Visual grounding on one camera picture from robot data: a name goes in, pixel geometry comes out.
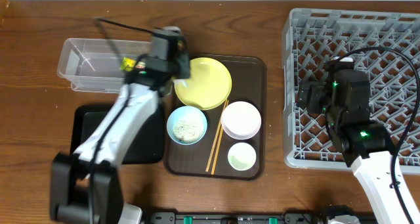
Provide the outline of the yellow snack wrapper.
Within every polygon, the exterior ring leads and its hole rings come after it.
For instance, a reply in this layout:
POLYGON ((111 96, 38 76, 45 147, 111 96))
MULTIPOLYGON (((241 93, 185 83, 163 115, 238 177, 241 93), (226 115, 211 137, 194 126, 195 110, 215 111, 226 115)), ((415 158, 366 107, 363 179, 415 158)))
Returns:
POLYGON ((120 66, 120 70, 130 72, 134 68, 144 69, 145 63, 141 61, 137 62, 131 58, 124 57, 120 66))

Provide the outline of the light blue bowl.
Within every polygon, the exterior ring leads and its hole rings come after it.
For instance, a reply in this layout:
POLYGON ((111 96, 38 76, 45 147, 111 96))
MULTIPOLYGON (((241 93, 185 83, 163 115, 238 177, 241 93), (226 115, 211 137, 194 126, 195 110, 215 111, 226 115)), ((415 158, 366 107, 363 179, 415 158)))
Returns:
POLYGON ((180 145, 200 141, 207 131, 205 114, 193 106, 181 106, 168 117, 167 132, 171 140, 180 145))

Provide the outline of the white bowl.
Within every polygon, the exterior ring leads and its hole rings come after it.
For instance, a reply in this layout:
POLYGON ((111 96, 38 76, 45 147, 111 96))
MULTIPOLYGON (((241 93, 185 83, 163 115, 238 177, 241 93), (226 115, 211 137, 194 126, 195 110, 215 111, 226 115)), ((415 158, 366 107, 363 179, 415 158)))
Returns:
POLYGON ((260 112, 249 102, 233 102, 222 113, 222 128, 233 139, 246 140, 252 138, 259 132, 261 124, 260 112))

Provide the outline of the small pale green cup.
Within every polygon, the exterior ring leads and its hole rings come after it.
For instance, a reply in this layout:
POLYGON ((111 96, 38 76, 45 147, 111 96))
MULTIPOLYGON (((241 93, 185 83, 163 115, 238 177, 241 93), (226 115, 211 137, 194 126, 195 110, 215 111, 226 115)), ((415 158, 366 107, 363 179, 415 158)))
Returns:
POLYGON ((237 171, 247 171, 257 161, 255 149, 248 143, 236 143, 228 151, 228 163, 237 171))

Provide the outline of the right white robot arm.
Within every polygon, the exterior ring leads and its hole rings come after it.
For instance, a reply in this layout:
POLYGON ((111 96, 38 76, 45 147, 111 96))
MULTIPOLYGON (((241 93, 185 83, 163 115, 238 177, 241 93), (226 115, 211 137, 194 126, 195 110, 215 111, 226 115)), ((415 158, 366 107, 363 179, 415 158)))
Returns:
POLYGON ((366 193, 378 223, 418 223, 410 194, 385 126, 371 119, 370 81, 349 57, 327 62, 324 82, 300 82, 297 106, 322 114, 325 129, 366 193))

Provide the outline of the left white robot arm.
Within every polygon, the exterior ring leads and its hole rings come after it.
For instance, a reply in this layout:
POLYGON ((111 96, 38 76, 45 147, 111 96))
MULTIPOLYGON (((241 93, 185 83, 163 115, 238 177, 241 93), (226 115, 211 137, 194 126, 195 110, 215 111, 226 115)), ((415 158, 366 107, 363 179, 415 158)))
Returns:
POLYGON ((176 26, 152 30, 151 49, 127 72, 119 96, 93 134, 51 166, 49 215, 62 223, 140 223, 142 210, 123 199, 118 169, 144 123, 190 77, 186 40, 176 26))

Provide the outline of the grey dishwasher rack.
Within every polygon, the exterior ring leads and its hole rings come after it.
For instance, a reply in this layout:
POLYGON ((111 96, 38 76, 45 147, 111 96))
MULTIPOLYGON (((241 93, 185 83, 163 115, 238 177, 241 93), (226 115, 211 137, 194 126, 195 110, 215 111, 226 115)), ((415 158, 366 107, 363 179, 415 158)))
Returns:
POLYGON ((282 30, 284 162, 291 168, 347 169, 327 136, 325 118, 296 104, 300 82, 325 81, 326 61, 345 54, 369 77, 371 119, 383 124, 391 139, 401 144, 402 172, 417 175, 419 15, 411 13, 291 10, 282 30))

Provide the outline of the black waste tray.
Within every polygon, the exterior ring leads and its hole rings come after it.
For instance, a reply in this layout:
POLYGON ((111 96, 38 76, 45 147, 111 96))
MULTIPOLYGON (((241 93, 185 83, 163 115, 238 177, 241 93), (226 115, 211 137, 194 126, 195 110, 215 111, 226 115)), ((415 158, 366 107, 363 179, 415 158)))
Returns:
MULTIPOLYGON (((70 153, 93 134, 111 107, 111 104, 86 104, 75 110, 70 153)), ((137 133, 123 159, 124 164, 154 164, 163 158, 164 119, 164 107, 159 104, 137 133)))

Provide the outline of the yellow plate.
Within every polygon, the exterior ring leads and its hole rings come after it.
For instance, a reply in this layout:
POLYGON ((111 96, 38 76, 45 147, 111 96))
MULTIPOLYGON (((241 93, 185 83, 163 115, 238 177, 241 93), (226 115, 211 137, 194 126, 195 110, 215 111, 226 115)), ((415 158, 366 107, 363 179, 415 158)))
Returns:
POLYGON ((214 58, 199 57, 190 61, 190 77, 175 83, 175 93, 183 104, 200 110, 220 106, 232 90, 232 76, 227 67, 214 58))

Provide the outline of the wooden chopstick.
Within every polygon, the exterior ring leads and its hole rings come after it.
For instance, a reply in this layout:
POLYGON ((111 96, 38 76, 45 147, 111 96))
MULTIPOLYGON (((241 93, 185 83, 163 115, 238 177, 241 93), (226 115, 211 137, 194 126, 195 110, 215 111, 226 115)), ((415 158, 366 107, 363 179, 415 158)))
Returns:
MULTIPOLYGON (((228 104, 228 99, 226 99, 225 102, 224 102, 224 105, 222 107, 222 112, 226 108, 227 104, 228 104)), ((210 154, 209 154, 209 159, 207 161, 207 166, 206 166, 205 172, 209 171, 209 168, 210 168, 210 165, 211 165, 211 162, 212 162, 212 159, 213 159, 213 154, 214 154, 214 151, 215 151, 215 148, 216 148, 216 145, 217 145, 217 140, 218 140, 218 137, 219 137, 219 134, 220 134, 220 130, 221 130, 221 114, 220 114, 217 130, 216 130, 215 138, 213 140, 213 144, 212 144, 211 151, 210 151, 210 154)))
POLYGON ((219 134, 217 135, 216 139, 216 151, 215 151, 215 155, 213 157, 213 163, 212 163, 212 169, 211 169, 211 175, 215 174, 215 169, 217 166, 217 160, 219 157, 219 151, 220 151, 220 147, 221 147, 221 141, 222 141, 222 135, 223 135, 223 128, 222 128, 222 124, 221 122, 219 122, 219 134))

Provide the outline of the clear plastic bin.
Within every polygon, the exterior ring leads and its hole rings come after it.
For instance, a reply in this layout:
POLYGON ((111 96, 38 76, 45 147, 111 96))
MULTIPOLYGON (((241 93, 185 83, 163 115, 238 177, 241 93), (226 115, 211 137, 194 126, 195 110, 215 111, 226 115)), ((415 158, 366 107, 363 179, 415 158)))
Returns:
POLYGON ((136 60, 147 53, 147 41, 113 40, 121 53, 116 56, 105 39, 69 38, 65 40, 57 74, 72 83, 74 91, 120 93, 125 74, 121 71, 124 57, 136 60))

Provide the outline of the dark brown serving tray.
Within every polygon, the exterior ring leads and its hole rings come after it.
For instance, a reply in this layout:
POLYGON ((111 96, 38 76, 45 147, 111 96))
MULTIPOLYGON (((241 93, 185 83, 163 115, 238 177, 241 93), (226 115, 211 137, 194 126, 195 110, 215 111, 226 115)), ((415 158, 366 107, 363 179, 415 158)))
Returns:
POLYGON ((249 102, 261 114, 262 125, 259 132, 246 140, 246 143, 255 149, 257 161, 247 171, 235 170, 228 163, 228 151, 239 141, 223 133, 215 174, 211 175, 213 159, 209 171, 205 172, 219 118, 222 114, 223 105, 220 105, 203 112, 207 118, 207 131, 200 141, 192 145, 180 145, 171 139, 168 140, 164 156, 165 167, 175 175, 252 181, 258 178, 264 169, 266 65, 261 59, 253 56, 209 55, 208 57, 222 62, 232 76, 233 86, 228 102, 249 102))

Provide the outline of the black rail at table edge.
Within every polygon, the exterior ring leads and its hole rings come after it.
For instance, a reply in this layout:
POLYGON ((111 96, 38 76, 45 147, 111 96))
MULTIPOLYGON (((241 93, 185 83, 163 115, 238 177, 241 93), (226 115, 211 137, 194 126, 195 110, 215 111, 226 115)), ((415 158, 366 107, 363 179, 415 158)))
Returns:
POLYGON ((282 214, 227 214, 227 213, 173 213, 155 212, 142 223, 149 224, 327 224, 327 223, 377 223, 372 216, 341 214, 335 217, 316 216, 310 213, 284 212, 282 214))

